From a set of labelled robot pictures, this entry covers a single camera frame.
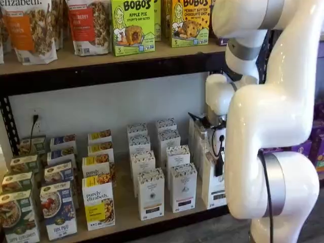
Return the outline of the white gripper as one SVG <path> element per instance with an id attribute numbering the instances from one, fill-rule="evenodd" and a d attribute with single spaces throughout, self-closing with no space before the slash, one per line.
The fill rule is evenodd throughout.
<path id="1" fill-rule="evenodd" d="M 222 121 L 219 125 L 213 126 L 208 130 L 208 145 L 211 154 L 217 158 L 215 165 L 215 176 L 223 175 L 224 151 L 225 146 L 226 122 Z"/>

